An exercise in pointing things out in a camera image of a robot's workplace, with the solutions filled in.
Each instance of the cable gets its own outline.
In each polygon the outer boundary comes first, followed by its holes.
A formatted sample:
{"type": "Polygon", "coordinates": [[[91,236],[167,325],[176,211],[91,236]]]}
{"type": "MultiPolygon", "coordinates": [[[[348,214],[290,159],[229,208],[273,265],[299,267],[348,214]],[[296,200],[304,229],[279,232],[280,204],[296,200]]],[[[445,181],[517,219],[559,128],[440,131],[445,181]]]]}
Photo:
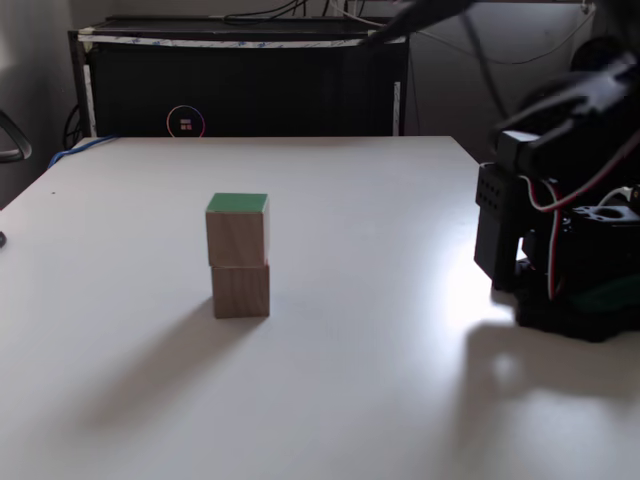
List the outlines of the cable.
{"type": "Polygon", "coordinates": [[[71,109],[71,113],[69,113],[69,116],[67,117],[67,121],[64,124],[64,131],[62,132],[62,147],[67,150],[70,147],[67,147],[67,138],[69,138],[71,135],[74,134],[75,130],[77,130],[77,128],[74,129],[73,132],[69,133],[69,127],[71,126],[71,121],[73,120],[73,116],[80,111],[80,106],[76,105],[75,107],[73,107],[71,109]]]}
{"type": "Polygon", "coordinates": [[[292,17],[296,16],[296,13],[298,13],[298,7],[300,7],[300,6],[302,7],[302,16],[303,17],[307,16],[307,2],[300,3],[300,1],[301,0],[296,0],[296,4],[295,4],[296,8],[294,8],[293,12],[291,12],[291,16],[292,17]]]}
{"type": "MultiPolygon", "coordinates": [[[[367,25],[373,25],[373,26],[376,26],[376,27],[384,27],[385,26],[382,23],[372,22],[370,20],[366,20],[364,18],[360,18],[359,16],[351,15],[350,13],[343,11],[342,9],[340,9],[340,7],[338,6],[338,4],[337,4],[337,2],[335,0],[327,0],[327,4],[326,4],[326,8],[325,8],[324,12],[326,12],[326,10],[328,9],[329,3],[331,3],[333,5],[334,9],[336,9],[339,13],[342,13],[347,18],[350,18],[352,20],[356,20],[358,22],[366,23],[367,25]]],[[[576,33],[578,33],[580,30],[582,30],[582,28],[589,22],[589,20],[591,20],[593,18],[593,16],[595,15],[596,11],[597,11],[597,9],[594,8],[591,11],[591,13],[589,13],[587,15],[587,18],[585,18],[580,25],[578,25],[576,28],[574,28],[571,31],[571,33],[569,33],[564,38],[564,40],[562,40],[558,45],[556,45],[551,50],[549,50],[549,51],[547,51],[545,53],[542,53],[540,55],[536,55],[535,57],[531,57],[531,58],[528,58],[526,60],[518,60],[518,61],[515,61],[515,62],[509,62],[509,61],[504,61],[504,60],[496,60],[496,59],[491,58],[491,57],[486,57],[486,60],[487,60],[487,62],[496,64],[496,65],[526,65],[527,63],[532,63],[532,62],[535,62],[536,60],[540,60],[541,58],[548,57],[549,55],[552,55],[555,52],[557,52],[558,50],[560,50],[564,45],[566,45],[566,43],[569,40],[571,40],[576,35],[576,33]]],[[[441,43],[443,45],[446,45],[449,48],[452,48],[452,49],[456,50],[457,52],[462,53],[464,55],[468,55],[468,56],[474,57],[474,58],[476,56],[474,53],[468,52],[467,50],[465,50],[464,48],[456,45],[455,43],[450,42],[449,40],[446,40],[446,39],[444,39],[444,38],[442,38],[442,37],[440,37],[438,35],[435,35],[433,33],[425,32],[423,30],[418,30],[415,33],[417,33],[418,35],[422,35],[423,37],[430,38],[431,40],[435,40],[436,42],[439,42],[439,43],[441,43]]]]}
{"type": "Polygon", "coordinates": [[[82,119],[78,119],[78,123],[76,124],[76,129],[73,131],[73,145],[77,145],[82,137],[82,127],[80,126],[82,119]]]}
{"type": "MultiPolygon", "coordinates": [[[[542,182],[545,187],[551,193],[551,197],[554,202],[558,201],[558,192],[555,187],[549,182],[542,182]]],[[[560,226],[562,223],[562,216],[560,210],[553,212],[553,227],[551,228],[551,236],[549,239],[549,263],[547,265],[547,293],[549,300],[553,301],[556,298],[556,252],[558,248],[558,236],[560,234],[560,226]]]]}
{"type": "Polygon", "coordinates": [[[289,3],[285,3],[276,8],[272,8],[271,10],[262,10],[261,12],[246,12],[246,13],[232,13],[231,15],[226,15],[223,18],[229,17],[255,17],[256,15],[264,15],[265,13],[275,13],[283,8],[287,8],[289,5],[297,4],[300,0],[291,0],[289,3]]]}
{"type": "Polygon", "coordinates": [[[498,91],[498,86],[496,85],[495,78],[493,78],[491,69],[489,68],[489,65],[487,63],[487,57],[484,54],[482,41],[480,40],[480,36],[478,35],[476,27],[474,26],[471,17],[469,17],[466,12],[464,12],[460,16],[460,19],[462,20],[462,25],[467,31],[469,41],[471,42],[471,45],[473,46],[473,49],[475,51],[475,56],[478,59],[478,64],[480,65],[480,71],[482,72],[484,83],[489,90],[489,94],[491,95],[493,103],[498,109],[498,112],[500,112],[502,118],[507,119],[509,117],[509,113],[507,112],[507,108],[504,106],[504,101],[502,100],[500,92],[498,91]]]}
{"type": "Polygon", "coordinates": [[[47,168],[47,170],[49,168],[53,167],[56,163],[58,163],[58,160],[60,160],[62,157],[66,157],[67,155],[75,155],[76,153],[84,152],[85,150],[88,150],[88,149],[90,149],[91,147],[93,147],[95,145],[107,142],[109,140],[113,140],[114,138],[118,138],[118,136],[117,135],[109,135],[108,137],[99,138],[99,139],[94,140],[93,142],[89,142],[86,145],[83,145],[81,147],[74,148],[72,150],[66,150],[66,151],[60,152],[60,153],[56,153],[55,156],[51,159],[51,162],[49,163],[49,167],[47,168]]]}
{"type": "Polygon", "coordinates": [[[344,9],[340,8],[340,6],[338,5],[338,1],[337,0],[330,0],[331,5],[333,6],[333,8],[338,12],[341,13],[343,16],[350,18],[351,20],[355,20],[356,22],[360,22],[360,23],[365,23],[367,25],[373,25],[374,27],[384,27],[384,23],[378,23],[378,22],[372,22],[371,20],[366,20],[364,18],[360,18],[357,15],[351,15],[349,12],[345,11],[344,9]]]}
{"type": "Polygon", "coordinates": [[[309,2],[309,0],[291,0],[289,3],[285,3],[284,5],[278,7],[278,8],[273,8],[271,10],[264,10],[262,12],[250,12],[250,13],[234,13],[232,15],[226,15],[225,17],[222,18],[222,21],[224,23],[226,23],[227,25],[260,25],[261,23],[266,23],[266,22],[270,22],[271,20],[275,20],[277,18],[282,17],[283,15],[286,15],[287,13],[291,12],[292,10],[296,10],[300,5],[304,5],[307,2],[309,2]],[[263,15],[265,13],[274,13],[274,12],[278,12],[280,10],[282,10],[283,8],[286,7],[290,7],[287,8],[286,10],[281,11],[280,13],[273,15],[271,17],[267,17],[267,18],[260,18],[257,20],[242,20],[240,18],[237,17],[254,17],[257,15],[263,15]]]}
{"type": "Polygon", "coordinates": [[[73,132],[69,132],[67,134],[67,138],[68,137],[72,137],[71,138],[71,146],[67,146],[66,144],[63,145],[65,150],[69,150],[70,148],[73,148],[74,145],[78,144],[78,139],[80,138],[80,135],[82,135],[82,130],[79,127],[76,127],[76,129],[73,132]]]}
{"type": "Polygon", "coordinates": [[[606,197],[604,197],[600,203],[598,204],[599,207],[604,207],[606,206],[611,200],[613,200],[615,197],[617,197],[618,195],[622,195],[625,197],[625,199],[627,200],[627,202],[631,201],[631,193],[633,192],[633,188],[631,187],[621,187],[621,188],[616,188],[615,190],[613,190],[612,192],[609,192],[607,194],[606,197]]]}
{"type": "Polygon", "coordinates": [[[583,195],[584,193],[588,192],[593,187],[595,187],[598,183],[600,183],[602,179],[604,179],[607,175],[609,175],[609,173],[611,173],[611,171],[622,160],[626,159],[629,155],[631,155],[633,151],[638,147],[638,145],[640,145],[640,130],[634,133],[631,136],[631,138],[627,140],[627,142],[624,145],[622,145],[622,147],[620,147],[620,149],[616,152],[613,158],[609,160],[605,164],[605,166],[602,167],[602,169],[600,169],[600,171],[596,173],[593,176],[593,178],[591,178],[591,180],[589,180],[587,183],[585,183],[582,187],[580,187],[578,190],[573,192],[571,195],[567,195],[561,200],[554,200],[554,202],[551,205],[545,205],[545,206],[540,205],[536,198],[536,192],[533,187],[533,182],[528,177],[521,175],[520,178],[524,179],[527,182],[527,185],[529,186],[529,199],[531,200],[531,205],[533,205],[533,207],[536,210],[543,213],[553,212],[554,210],[559,210],[561,208],[566,207],[571,202],[573,202],[576,198],[578,198],[580,195],[583,195]]]}
{"type": "MultiPolygon", "coordinates": [[[[591,13],[589,13],[587,18],[585,18],[582,21],[582,23],[580,25],[578,25],[574,30],[572,30],[571,33],[569,33],[569,35],[567,35],[567,37],[564,40],[562,40],[558,45],[553,47],[548,52],[545,52],[545,53],[540,54],[540,55],[536,55],[535,57],[528,58],[527,60],[519,60],[519,61],[515,61],[515,62],[496,60],[494,58],[487,57],[487,62],[496,64],[496,65],[525,65],[527,63],[532,63],[532,62],[535,62],[536,60],[540,60],[541,58],[548,57],[549,55],[552,55],[555,52],[557,52],[558,50],[560,50],[569,40],[571,40],[574,37],[574,35],[576,33],[578,33],[580,30],[582,30],[582,28],[589,22],[589,20],[591,20],[591,18],[593,18],[593,16],[595,15],[595,12],[596,12],[596,9],[594,8],[591,11],[591,13]]],[[[470,57],[475,57],[474,53],[468,52],[464,48],[456,45],[455,43],[450,42],[449,40],[446,40],[446,39],[444,39],[442,37],[439,37],[438,35],[434,35],[433,33],[425,32],[423,30],[420,30],[420,31],[418,31],[416,33],[418,35],[422,35],[423,37],[427,37],[427,38],[430,38],[431,40],[435,40],[436,42],[442,43],[443,45],[446,45],[446,46],[448,46],[450,48],[453,48],[457,52],[460,52],[460,53],[462,53],[464,55],[468,55],[470,57]]]]}

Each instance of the white tape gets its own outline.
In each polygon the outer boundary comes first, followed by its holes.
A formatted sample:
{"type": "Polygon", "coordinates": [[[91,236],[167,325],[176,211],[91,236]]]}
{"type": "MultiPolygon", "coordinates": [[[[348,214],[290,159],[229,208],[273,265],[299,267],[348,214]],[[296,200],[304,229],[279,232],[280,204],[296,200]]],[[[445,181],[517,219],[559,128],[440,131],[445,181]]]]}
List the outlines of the white tape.
{"type": "Polygon", "coordinates": [[[402,99],[402,84],[393,84],[393,136],[400,136],[400,100],[402,99]]]}
{"type": "Polygon", "coordinates": [[[84,66],[84,88],[87,92],[87,109],[89,110],[89,127],[91,128],[91,136],[97,137],[96,129],[96,112],[93,106],[93,88],[91,86],[91,67],[84,66]]]}
{"type": "MultiPolygon", "coordinates": [[[[155,47],[189,47],[189,48],[340,48],[356,47],[361,40],[331,40],[318,42],[214,42],[202,40],[169,40],[166,38],[113,37],[108,35],[78,35],[83,43],[119,43],[125,45],[150,45],[155,47]]],[[[391,43],[404,43],[400,38],[391,43]]]]}

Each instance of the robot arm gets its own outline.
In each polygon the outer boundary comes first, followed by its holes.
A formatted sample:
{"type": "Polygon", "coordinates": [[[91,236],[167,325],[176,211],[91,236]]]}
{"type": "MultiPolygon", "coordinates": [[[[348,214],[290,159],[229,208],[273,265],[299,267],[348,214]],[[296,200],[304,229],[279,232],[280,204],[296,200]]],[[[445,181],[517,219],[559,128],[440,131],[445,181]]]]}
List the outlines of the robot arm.
{"type": "Polygon", "coordinates": [[[0,163],[19,162],[31,156],[31,144],[18,126],[2,110],[0,110],[0,129],[7,132],[7,135],[18,147],[16,150],[0,152],[0,163]]]}
{"type": "MultiPolygon", "coordinates": [[[[472,3],[418,1],[366,43],[408,35],[472,3]]],[[[640,330],[640,2],[599,4],[628,53],[603,71],[542,88],[498,125],[495,162],[480,168],[476,197],[476,263],[496,290],[515,294],[518,323],[590,341],[640,330]],[[636,187],[635,200],[600,205],[623,186],[636,187]],[[521,241],[527,259],[518,262],[521,241]]]]}

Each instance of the white wire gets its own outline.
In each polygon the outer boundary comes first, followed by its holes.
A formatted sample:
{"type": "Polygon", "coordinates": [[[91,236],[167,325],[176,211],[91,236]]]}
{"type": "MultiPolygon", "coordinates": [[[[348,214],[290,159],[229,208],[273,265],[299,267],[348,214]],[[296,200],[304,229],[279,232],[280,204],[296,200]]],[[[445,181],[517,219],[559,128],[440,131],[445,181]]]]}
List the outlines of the white wire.
{"type": "MultiPolygon", "coordinates": [[[[548,182],[542,183],[551,193],[553,201],[557,202],[558,194],[556,189],[548,182]]],[[[547,264],[547,293],[550,301],[556,298],[556,249],[558,246],[558,234],[560,233],[560,220],[560,210],[555,210],[553,212],[553,228],[549,238],[549,262],[547,264]]]]}
{"type": "Polygon", "coordinates": [[[631,193],[632,192],[633,192],[633,189],[630,188],[630,187],[616,188],[612,192],[609,192],[609,194],[600,201],[598,206],[599,207],[604,207],[605,205],[607,205],[613,199],[613,197],[615,197],[617,195],[623,195],[627,199],[627,202],[630,202],[631,201],[631,193]]]}
{"type": "MultiPolygon", "coordinates": [[[[361,23],[365,23],[367,25],[372,25],[374,27],[384,27],[385,24],[383,23],[378,23],[378,22],[372,22],[371,20],[367,20],[365,18],[360,18],[357,15],[352,15],[349,12],[345,12],[343,9],[340,8],[340,6],[338,5],[337,0],[331,0],[331,4],[333,5],[333,9],[336,13],[341,13],[342,15],[344,15],[347,18],[350,18],[352,20],[355,20],[357,22],[361,22],[361,23]]],[[[589,22],[589,20],[591,18],[593,18],[593,16],[596,13],[596,7],[593,7],[593,10],[591,11],[591,13],[589,13],[587,15],[587,18],[585,18],[582,23],[580,25],[578,25],[575,29],[573,29],[571,31],[571,33],[569,33],[569,35],[566,36],[566,38],[564,40],[562,40],[558,45],[556,45],[555,47],[553,47],[551,50],[549,50],[546,53],[543,53],[541,55],[536,55],[535,57],[529,58],[527,60],[520,60],[520,61],[516,61],[516,62],[507,62],[507,61],[503,61],[503,60],[496,60],[494,58],[491,57],[487,57],[487,61],[489,63],[494,63],[496,65],[525,65],[527,63],[531,63],[534,62],[536,60],[540,60],[541,58],[547,57],[555,52],[557,52],[558,50],[560,50],[569,40],[571,40],[573,38],[573,36],[578,33],[580,30],[582,30],[582,27],[584,27],[587,22],[589,22]]],[[[454,50],[463,53],[465,55],[468,55],[470,57],[476,58],[476,55],[473,52],[469,52],[467,50],[465,50],[464,48],[460,47],[459,45],[456,45],[453,42],[450,42],[449,40],[442,38],[438,35],[435,35],[433,33],[430,32],[425,32],[424,30],[419,30],[416,32],[418,35],[422,35],[424,37],[430,38],[432,40],[435,40],[436,42],[440,42],[443,45],[447,45],[450,48],[453,48],[454,50]]]]}
{"type": "MultiPolygon", "coordinates": [[[[587,18],[585,18],[582,23],[580,25],[578,25],[575,29],[573,29],[571,31],[571,33],[569,33],[569,35],[567,35],[565,37],[564,40],[562,40],[558,45],[556,45],[555,47],[553,47],[551,50],[549,50],[546,53],[540,54],[540,55],[536,55],[535,57],[531,57],[527,60],[518,60],[518,61],[514,61],[514,62],[509,62],[509,61],[504,61],[504,60],[496,60],[494,58],[491,57],[487,57],[487,61],[489,63],[493,63],[495,65],[525,65],[527,63],[531,63],[531,62],[535,62],[536,60],[540,60],[541,58],[544,57],[548,57],[549,55],[557,52],[558,50],[560,50],[569,40],[571,40],[573,38],[573,36],[578,33],[580,30],[582,30],[582,27],[584,27],[587,22],[595,15],[596,9],[594,7],[594,9],[591,11],[591,13],[589,13],[589,15],[587,15],[587,18]]],[[[460,47],[459,45],[456,45],[453,42],[450,42],[449,40],[446,40],[442,37],[439,37],[438,35],[435,35],[433,33],[430,32],[425,32],[423,30],[420,30],[418,32],[416,32],[418,35],[422,35],[424,37],[430,38],[432,40],[435,40],[436,42],[440,42],[443,45],[446,45],[450,48],[453,48],[454,50],[463,53],[465,55],[468,55],[470,57],[476,57],[475,54],[473,52],[469,52],[467,50],[465,50],[464,48],[460,47]]]]}

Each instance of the white wall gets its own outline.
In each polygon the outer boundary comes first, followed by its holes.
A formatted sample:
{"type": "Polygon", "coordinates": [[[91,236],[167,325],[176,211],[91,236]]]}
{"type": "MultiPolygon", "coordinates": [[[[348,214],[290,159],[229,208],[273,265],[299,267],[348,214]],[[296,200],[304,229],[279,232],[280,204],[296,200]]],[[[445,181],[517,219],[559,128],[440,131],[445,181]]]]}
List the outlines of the white wall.
{"type": "MultiPolygon", "coordinates": [[[[111,7],[102,0],[0,0],[0,108],[34,147],[26,162],[0,165],[0,208],[62,147],[64,121],[76,103],[67,31],[100,20],[111,7]]],[[[5,148],[13,145],[2,133],[5,148]]]]}
{"type": "MultiPolygon", "coordinates": [[[[482,4],[471,16],[489,57],[518,62],[548,52],[587,17],[577,5],[482,4]]],[[[573,41],[526,65],[492,65],[510,112],[523,96],[546,80],[566,72],[575,48],[590,35],[590,24],[573,41]]],[[[471,51],[459,19],[429,30],[471,51]]],[[[420,35],[412,40],[422,135],[452,135],[478,161],[491,159],[487,136],[500,121],[477,61],[420,35]]],[[[412,89],[408,100],[408,133],[418,134],[412,89]]]]}

